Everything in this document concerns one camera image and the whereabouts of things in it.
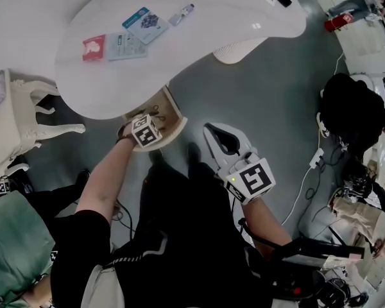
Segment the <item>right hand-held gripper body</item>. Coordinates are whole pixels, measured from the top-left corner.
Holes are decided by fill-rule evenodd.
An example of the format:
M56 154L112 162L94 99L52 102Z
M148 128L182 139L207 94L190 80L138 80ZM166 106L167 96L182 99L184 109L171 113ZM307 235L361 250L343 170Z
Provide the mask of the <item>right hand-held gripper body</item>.
M254 147L219 168L218 176L242 205L260 198L276 185L268 161L260 158Z

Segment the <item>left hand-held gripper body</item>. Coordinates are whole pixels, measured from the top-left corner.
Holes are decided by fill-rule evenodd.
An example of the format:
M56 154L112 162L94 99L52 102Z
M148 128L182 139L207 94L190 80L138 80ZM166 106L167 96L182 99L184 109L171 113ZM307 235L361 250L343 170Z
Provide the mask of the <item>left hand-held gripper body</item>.
M138 115L132 120L131 133L140 148L151 146L162 139L162 134L149 114Z

